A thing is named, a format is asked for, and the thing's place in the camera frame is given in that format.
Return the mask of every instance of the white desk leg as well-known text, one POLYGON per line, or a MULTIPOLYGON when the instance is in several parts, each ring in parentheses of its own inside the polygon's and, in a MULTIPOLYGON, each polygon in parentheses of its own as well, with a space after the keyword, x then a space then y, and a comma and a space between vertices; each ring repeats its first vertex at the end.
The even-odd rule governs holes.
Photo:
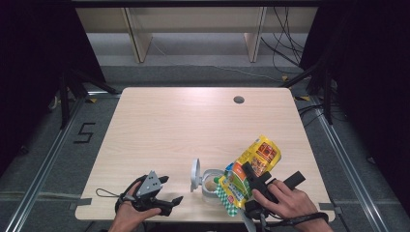
POLYGON ((257 52, 259 50, 260 38, 262 37, 263 23, 265 21, 266 7, 261 7, 259 9, 255 33, 245 33, 245 43, 248 47, 248 56, 252 63, 256 62, 257 52))
POLYGON ((124 8, 124 18, 128 23, 129 35, 132 42, 133 53, 136 63, 142 63, 147 56, 148 47, 152 39, 152 33, 140 33, 141 27, 137 20, 133 18, 132 8, 124 8))

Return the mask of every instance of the open lid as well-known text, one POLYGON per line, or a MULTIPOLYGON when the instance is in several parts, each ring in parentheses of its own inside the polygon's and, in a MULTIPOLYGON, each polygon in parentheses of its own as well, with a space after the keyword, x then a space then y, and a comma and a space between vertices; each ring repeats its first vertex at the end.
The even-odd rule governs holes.
POLYGON ((200 177, 201 164, 199 159, 194 159, 192 162, 192 169, 190 170, 190 192, 194 189, 198 189, 199 185, 202 185, 202 178, 200 177))

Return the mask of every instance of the human hand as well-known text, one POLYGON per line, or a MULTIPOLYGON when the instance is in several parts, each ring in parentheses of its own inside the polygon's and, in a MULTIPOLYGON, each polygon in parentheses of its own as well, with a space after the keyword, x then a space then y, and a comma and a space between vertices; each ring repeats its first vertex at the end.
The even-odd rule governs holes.
MULTIPOLYGON (((278 200, 278 203, 267 199, 260 191, 252 191, 255 200, 264 208, 272 211, 283 219, 296 218, 317 213, 317 208, 308 195, 301 190, 291 190, 284 182, 275 180, 268 185, 268 191, 278 200)), ((322 218, 302 222, 295 226, 300 231, 332 231, 322 218)))
MULTIPOLYGON (((132 195, 136 187, 141 182, 137 182, 128 192, 132 195)), ((161 213, 161 209, 154 208, 144 212, 138 212, 130 201, 123 202, 118 208, 117 215, 109 228, 109 232, 131 232, 145 219, 151 218, 161 213)))

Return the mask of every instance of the black wrist strap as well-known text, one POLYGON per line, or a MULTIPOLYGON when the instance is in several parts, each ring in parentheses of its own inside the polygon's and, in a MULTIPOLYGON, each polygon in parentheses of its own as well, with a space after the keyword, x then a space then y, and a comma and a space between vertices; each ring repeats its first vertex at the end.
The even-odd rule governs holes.
POLYGON ((329 216, 326 213, 323 212, 317 212, 311 215, 307 215, 307 216, 301 216, 301 217, 293 217, 290 219, 285 219, 281 222, 277 222, 277 223, 269 223, 268 226, 269 227, 275 227, 275 226, 295 226, 299 223, 308 221, 308 220, 313 220, 313 219, 318 219, 318 218, 323 218, 326 223, 329 222, 329 216))

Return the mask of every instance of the person's right hand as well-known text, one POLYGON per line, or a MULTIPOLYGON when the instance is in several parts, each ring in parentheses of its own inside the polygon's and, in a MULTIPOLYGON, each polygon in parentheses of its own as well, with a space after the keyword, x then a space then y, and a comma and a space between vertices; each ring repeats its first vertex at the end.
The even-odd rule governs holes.
MULTIPOLYGON (((278 200, 278 203, 268 200, 260 191, 252 191, 255 200, 264 208, 272 211, 283 219, 296 218, 317 213, 317 208, 308 195, 301 190, 291 190, 284 182, 275 180, 268 185, 268 191, 278 200)), ((333 231, 322 218, 309 220, 295 226, 300 231, 333 231)))

